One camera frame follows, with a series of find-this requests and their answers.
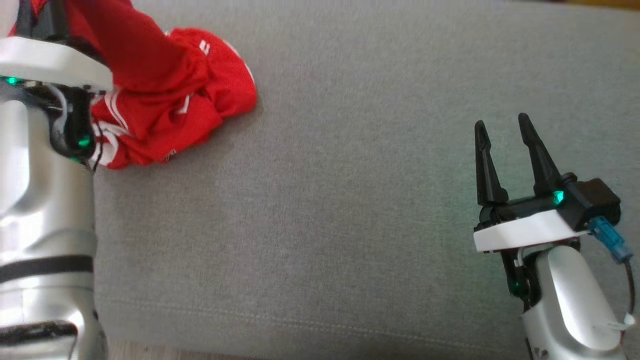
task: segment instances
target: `green led indicator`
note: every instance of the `green led indicator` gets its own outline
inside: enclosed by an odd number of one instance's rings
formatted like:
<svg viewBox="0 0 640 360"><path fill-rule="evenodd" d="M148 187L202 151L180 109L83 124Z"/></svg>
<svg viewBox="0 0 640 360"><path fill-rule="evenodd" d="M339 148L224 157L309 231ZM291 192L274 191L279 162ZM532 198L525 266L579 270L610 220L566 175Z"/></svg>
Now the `green led indicator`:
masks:
<svg viewBox="0 0 640 360"><path fill-rule="evenodd" d="M560 205L560 203L564 200L564 191L558 190L554 192L554 204Z"/></svg>
<svg viewBox="0 0 640 360"><path fill-rule="evenodd" d="M20 81L20 79L18 79L18 78L13 78L13 77L6 78L6 82L11 84L11 85L16 85L18 83L18 81Z"/></svg>
<svg viewBox="0 0 640 360"><path fill-rule="evenodd" d="M91 139L89 138L88 135L86 135L84 138L78 141L78 145L80 145L80 147L87 147L89 146L90 143L91 143Z"/></svg>

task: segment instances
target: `blue cable connector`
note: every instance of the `blue cable connector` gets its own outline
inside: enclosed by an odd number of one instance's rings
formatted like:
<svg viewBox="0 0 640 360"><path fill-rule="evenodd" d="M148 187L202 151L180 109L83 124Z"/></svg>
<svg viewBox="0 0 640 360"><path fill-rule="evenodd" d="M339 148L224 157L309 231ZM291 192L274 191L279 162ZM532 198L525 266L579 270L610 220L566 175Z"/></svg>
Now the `blue cable connector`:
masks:
<svg viewBox="0 0 640 360"><path fill-rule="evenodd" d="M589 221L589 231L603 243L617 264L628 261L633 253L625 246L625 239L613 228L605 217L595 217Z"/></svg>

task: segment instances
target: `gray fabric surface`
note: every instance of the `gray fabric surface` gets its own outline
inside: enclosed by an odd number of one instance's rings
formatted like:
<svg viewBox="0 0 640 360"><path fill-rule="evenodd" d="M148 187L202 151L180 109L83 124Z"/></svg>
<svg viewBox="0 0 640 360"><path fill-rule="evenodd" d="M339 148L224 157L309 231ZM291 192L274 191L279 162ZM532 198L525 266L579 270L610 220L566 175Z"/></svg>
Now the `gray fabric surface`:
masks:
<svg viewBox="0 0 640 360"><path fill-rule="evenodd" d="M109 336L282 359L526 358L521 303L499 256L472 239L474 122L486 122L511 196L529 195L521 111L562 172L617 191L620 230L640 250L640 13L134 3L163 28L227 39L260 103L167 165L99 172ZM623 269L584 248L623 314ZM626 343L640 356L640 331Z"/></svg>

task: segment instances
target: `robotic arm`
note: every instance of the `robotic arm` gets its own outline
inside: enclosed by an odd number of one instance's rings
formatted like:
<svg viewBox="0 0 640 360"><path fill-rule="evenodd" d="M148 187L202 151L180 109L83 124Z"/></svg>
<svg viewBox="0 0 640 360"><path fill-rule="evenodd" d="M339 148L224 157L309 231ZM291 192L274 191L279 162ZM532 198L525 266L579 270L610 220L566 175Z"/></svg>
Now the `robotic arm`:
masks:
<svg viewBox="0 0 640 360"><path fill-rule="evenodd" d="M521 319L532 360L624 360L621 344L635 322L635 289L632 254L613 228L620 221L620 199L600 179L560 176L529 117L521 113L518 121L531 156L535 196L509 201L484 123L476 123L477 197L483 207L474 229L476 249L502 256L509 292L524 303ZM579 252L579 236L586 233L627 268L631 302L625 323L616 320ZM535 251L524 256L526 249Z"/></svg>
<svg viewBox="0 0 640 360"><path fill-rule="evenodd" d="M90 101L111 89L111 73L65 36L60 2L38 22L56 34L47 40L31 38L24 3L25 37L0 39L0 359L106 359L88 161Z"/></svg>

